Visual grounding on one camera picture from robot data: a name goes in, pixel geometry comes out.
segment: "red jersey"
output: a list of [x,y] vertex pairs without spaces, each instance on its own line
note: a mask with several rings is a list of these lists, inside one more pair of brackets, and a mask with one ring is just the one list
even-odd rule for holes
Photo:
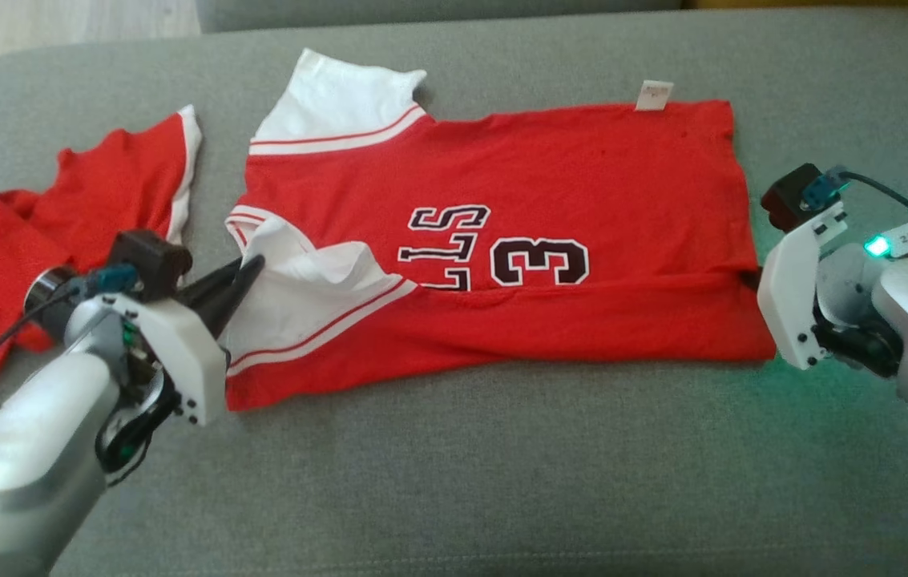
[[424,76],[307,50],[260,125],[226,220],[267,262],[230,409],[512,358],[773,357],[728,103],[438,121]]
[[[139,134],[114,131],[87,152],[64,150],[43,194],[0,193],[0,335],[22,315],[22,300],[43,271],[104,264],[120,230],[149,228],[181,244],[201,134],[187,106]],[[36,326],[14,342],[43,348]],[[0,348],[0,365],[13,342]]]

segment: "yellow object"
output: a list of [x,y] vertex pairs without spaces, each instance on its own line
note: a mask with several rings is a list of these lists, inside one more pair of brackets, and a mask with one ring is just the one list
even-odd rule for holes
[[908,0],[685,0],[687,8],[776,8],[780,6],[908,6]]

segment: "gray fabric surface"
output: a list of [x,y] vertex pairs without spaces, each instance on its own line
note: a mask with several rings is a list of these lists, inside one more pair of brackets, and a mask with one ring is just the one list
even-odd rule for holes
[[[731,99],[755,200],[805,161],[908,192],[908,11],[711,11],[270,30],[0,59],[0,190],[42,189],[60,147],[194,103],[188,244],[222,226],[246,141],[300,49],[429,71],[439,118]],[[670,194],[670,191],[652,191]],[[849,239],[901,222],[850,189]],[[713,327],[692,331],[712,331]],[[44,357],[19,353],[0,401]],[[908,573],[908,408],[829,362],[509,364],[298,398],[206,430],[173,422],[95,509],[58,575]]]
[[284,26],[438,22],[524,18],[625,10],[677,10],[681,0],[196,0],[200,28],[209,32]]

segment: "black cable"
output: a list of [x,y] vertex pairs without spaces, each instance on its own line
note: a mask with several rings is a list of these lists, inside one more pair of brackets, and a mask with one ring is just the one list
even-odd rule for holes
[[859,175],[856,172],[838,172],[838,175],[843,179],[859,180],[859,182],[874,188],[874,190],[878,190],[878,192],[885,194],[887,197],[892,198],[892,200],[898,202],[898,204],[901,204],[903,205],[903,207],[908,208],[908,198],[890,189],[889,187],[882,185],[882,183],[879,183],[877,180],[871,179],[870,176]]
[[18,321],[14,322],[13,325],[10,326],[7,331],[5,331],[4,333],[2,333],[2,335],[0,335],[0,348],[2,347],[2,344],[4,344],[4,342],[6,342],[11,337],[13,337],[15,335],[15,333],[18,333],[18,331],[20,331],[20,329],[25,324],[27,324],[27,322],[32,321],[34,318],[38,317],[38,315],[40,313],[50,309],[51,307],[57,305],[58,303],[63,303],[65,301],[68,301],[73,296],[76,296],[76,293],[79,293],[79,289],[73,288],[71,291],[62,293],[62,295],[54,297],[53,299],[48,299],[48,300],[44,301],[43,303],[40,303],[39,305],[33,307],[32,310],[27,311],[24,315],[22,315],[22,317],[20,317],[18,319]]
[[121,483],[121,482],[125,481],[125,479],[130,478],[130,475],[134,474],[134,472],[136,472],[136,469],[139,469],[139,467],[141,465],[143,465],[143,460],[147,459],[147,450],[151,446],[151,438],[153,438],[153,436],[154,436],[153,434],[150,434],[147,436],[146,441],[143,441],[143,450],[142,450],[141,454],[139,454],[139,459],[136,459],[136,463],[134,463],[134,465],[132,465],[132,467],[128,468],[127,472],[124,472],[123,476],[120,476],[120,478],[117,478],[113,482],[109,482],[108,489],[111,489],[111,488],[113,488],[113,486],[118,485],[118,483]]

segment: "black number on shirt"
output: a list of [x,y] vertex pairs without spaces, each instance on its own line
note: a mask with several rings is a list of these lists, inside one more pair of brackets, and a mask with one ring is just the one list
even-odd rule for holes
[[[432,232],[450,228],[457,231],[482,229],[486,227],[489,218],[490,209],[483,204],[461,204],[441,211],[432,207],[415,208],[407,228]],[[400,246],[398,260],[402,263],[423,259],[468,263],[471,262],[477,240],[477,233],[454,232],[450,234],[450,244],[445,248]],[[579,284],[589,276],[589,251],[578,241],[551,238],[501,238],[490,246],[490,274],[497,284],[523,285],[526,270],[551,270],[556,284]],[[421,282],[420,285],[444,291],[471,291],[471,269],[468,267],[446,267],[443,276],[453,282]]]

